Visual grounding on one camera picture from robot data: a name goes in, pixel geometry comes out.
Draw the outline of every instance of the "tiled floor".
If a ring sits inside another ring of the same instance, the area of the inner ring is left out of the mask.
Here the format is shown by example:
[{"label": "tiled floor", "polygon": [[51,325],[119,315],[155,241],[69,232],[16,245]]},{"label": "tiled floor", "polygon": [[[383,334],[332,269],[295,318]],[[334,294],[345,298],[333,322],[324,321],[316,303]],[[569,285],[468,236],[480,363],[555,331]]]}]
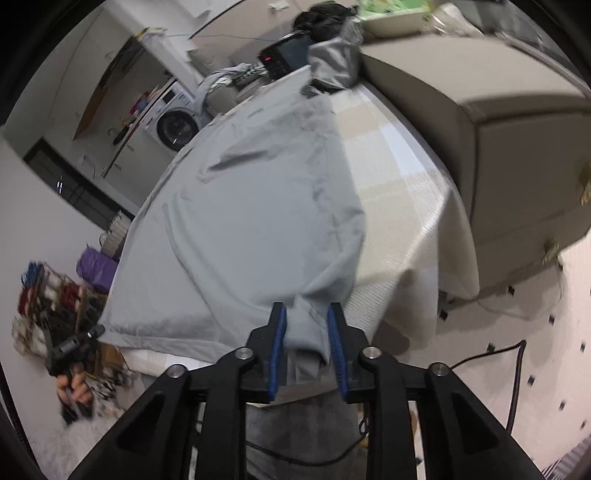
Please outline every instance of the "tiled floor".
[{"label": "tiled floor", "polygon": [[[513,296],[451,310],[445,321],[439,320],[429,345],[398,342],[396,352],[408,364],[451,365],[485,352],[490,343],[500,349],[526,339],[513,436],[540,469],[591,433],[591,235],[561,257],[562,275],[552,268],[513,285]],[[516,354],[475,360],[456,370],[503,425]]]}]

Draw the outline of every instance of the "metal screw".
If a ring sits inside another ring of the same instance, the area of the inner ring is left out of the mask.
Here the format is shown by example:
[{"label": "metal screw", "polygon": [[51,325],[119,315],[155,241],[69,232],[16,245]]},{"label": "metal screw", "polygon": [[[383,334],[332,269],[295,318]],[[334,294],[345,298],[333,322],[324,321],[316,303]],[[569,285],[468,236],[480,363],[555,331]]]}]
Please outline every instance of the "metal screw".
[{"label": "metal screw", "polygon": [[431,372],[433,372],[438,377],[445,377],[450,372],[450,370],[446,364],[436,362],[433,365],[431,365]]},{"label": "metal screw", "polygon": [[374,346],[367,346],[363,349],[363,355],[367,358],[377,358],[382,355],[382,351]]},{"label": "metal screw", "polygon": [[178,377],[181,377],[183,375],[183,373],[185,373],[186,371],[187,371],[187,369],[184,365],[175,364],[175,365],[170,365],[170,367],[168,367],[166,369],[166,374],[169,377],[178,378]]},{"label": "metal screw", "polygon": [[239,360],[248,360],[250,357],[252,357],[254,355],[254,352],[249,349],[247,346],[243,346],[241,348],[239,348],[238,350],[236,350],[236,358],[238,358]]}]

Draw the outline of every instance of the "plastic bag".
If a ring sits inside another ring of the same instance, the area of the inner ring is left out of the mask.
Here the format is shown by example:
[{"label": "plastic bag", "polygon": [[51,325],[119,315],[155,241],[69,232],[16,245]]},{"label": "plastic bag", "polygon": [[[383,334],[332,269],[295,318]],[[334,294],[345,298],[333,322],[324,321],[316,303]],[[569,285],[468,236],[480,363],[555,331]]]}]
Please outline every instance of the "plastic bag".
[{"label": "plastic bag", "polygon": [[99,293],[109,293],[117,262],[92,247],[86,246],[76,265],[76,273]]}]

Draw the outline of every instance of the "power outlet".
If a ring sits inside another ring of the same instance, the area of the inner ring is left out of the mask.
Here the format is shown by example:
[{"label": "power outlet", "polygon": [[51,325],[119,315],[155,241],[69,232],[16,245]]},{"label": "power outlet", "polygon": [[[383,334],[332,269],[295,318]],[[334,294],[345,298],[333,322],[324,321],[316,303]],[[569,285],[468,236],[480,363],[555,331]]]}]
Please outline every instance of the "power outlet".
[{"label": "power outlet", "polygon": [[290,3],[287,0],[279,0],[278,2],[274,2],[269,4],[269,8],[273,13],[281,12],[283,10],[287,10],[290,7]]}]

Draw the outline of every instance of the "black bag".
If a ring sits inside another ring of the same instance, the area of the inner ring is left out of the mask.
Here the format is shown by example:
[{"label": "black bag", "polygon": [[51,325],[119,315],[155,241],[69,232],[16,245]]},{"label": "black bag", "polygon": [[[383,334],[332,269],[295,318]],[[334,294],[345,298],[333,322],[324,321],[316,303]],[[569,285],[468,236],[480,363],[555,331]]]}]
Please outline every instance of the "black bag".
[{"label": "black bag", "polygon": [[356,15],[355,9],[336,2],[322,2],[300,13],[294,20],[293,31],[303,30],[315,42],[336,37],[345,18]]}]

